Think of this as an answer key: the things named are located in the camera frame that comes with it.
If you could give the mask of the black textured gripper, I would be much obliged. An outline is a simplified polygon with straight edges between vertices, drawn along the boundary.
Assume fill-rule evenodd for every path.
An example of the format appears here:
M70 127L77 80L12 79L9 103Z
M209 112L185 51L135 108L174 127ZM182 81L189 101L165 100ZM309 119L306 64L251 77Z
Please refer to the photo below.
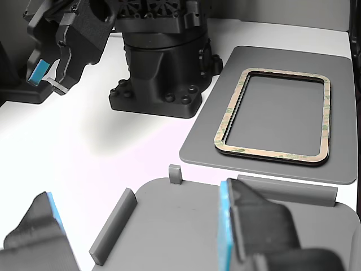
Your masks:
M34 104L44 102L52 91L66 94L80 81L86 65L99 62L115 23L116 1L72 1L59 28L44 13L37 11L27 27L35 42L26 73L33 89L29 102ZM43 77L59 58L56 77L48 79L50 85Z

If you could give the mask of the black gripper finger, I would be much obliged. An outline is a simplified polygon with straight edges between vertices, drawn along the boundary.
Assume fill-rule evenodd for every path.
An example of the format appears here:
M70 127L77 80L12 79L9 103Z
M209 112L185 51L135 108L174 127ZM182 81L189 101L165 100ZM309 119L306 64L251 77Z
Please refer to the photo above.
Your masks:
M340 257L302 248L290 210L264 198L243 181L219 187L218 270L343 270Z
M79 270L50 192L37 195L5 237L1 270Z

